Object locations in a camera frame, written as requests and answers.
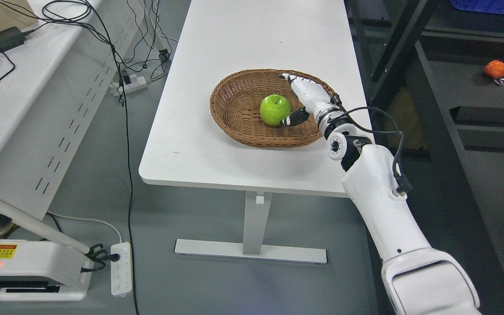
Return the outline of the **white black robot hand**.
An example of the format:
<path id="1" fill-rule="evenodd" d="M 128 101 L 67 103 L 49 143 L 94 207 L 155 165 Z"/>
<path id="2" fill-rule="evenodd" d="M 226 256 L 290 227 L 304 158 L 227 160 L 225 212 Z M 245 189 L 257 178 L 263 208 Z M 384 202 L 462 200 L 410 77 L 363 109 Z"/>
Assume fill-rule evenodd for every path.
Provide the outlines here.
<path id="1" fill-rule="evenodd" d="M 292 91 L 303 105 L 302 108 L 295 110 L 284 118 L 281 121 L 282 125 L 296 126 L 304 123 L 310 115 L 313 115 L 318 128 L 324 132 L 326 128 L 324 125 L 329 124 L 329 119 L 344 115 L 345 110 L 340 109 L 338 105 L 332 102 L 328 92 L 314 80 L 289 73 L 280 73 L 279 78 L 290 84 Z"/>

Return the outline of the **white robot base unit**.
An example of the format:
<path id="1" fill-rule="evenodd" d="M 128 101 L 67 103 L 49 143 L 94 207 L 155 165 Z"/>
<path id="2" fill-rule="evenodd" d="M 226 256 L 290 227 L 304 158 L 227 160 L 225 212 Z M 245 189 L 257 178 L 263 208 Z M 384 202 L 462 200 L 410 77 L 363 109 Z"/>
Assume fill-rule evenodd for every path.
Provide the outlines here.
<path id="1" fill-rule="evenodd" d="M 94 263 L 49 241 L 0 241 L 0 301 L 80 301 Z"/>

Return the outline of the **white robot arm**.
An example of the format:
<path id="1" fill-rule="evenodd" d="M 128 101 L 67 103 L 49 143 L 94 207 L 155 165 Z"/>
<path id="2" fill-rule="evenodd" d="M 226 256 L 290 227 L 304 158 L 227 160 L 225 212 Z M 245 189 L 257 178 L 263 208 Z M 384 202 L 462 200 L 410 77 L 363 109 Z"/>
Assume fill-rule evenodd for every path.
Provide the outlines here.
<path id="1" fill-rule="evenodd" d="M 397 192 L 393 156 L 374 145 L 344 111 L 323 104 L 314 111 L 327 150 L 349 164 L 342 184 L 370 232 L 382 260 L 381 277 L 398 315 L 478 315 L 480 300 L 468 274 L 446 252 L 431 247 Z"/>

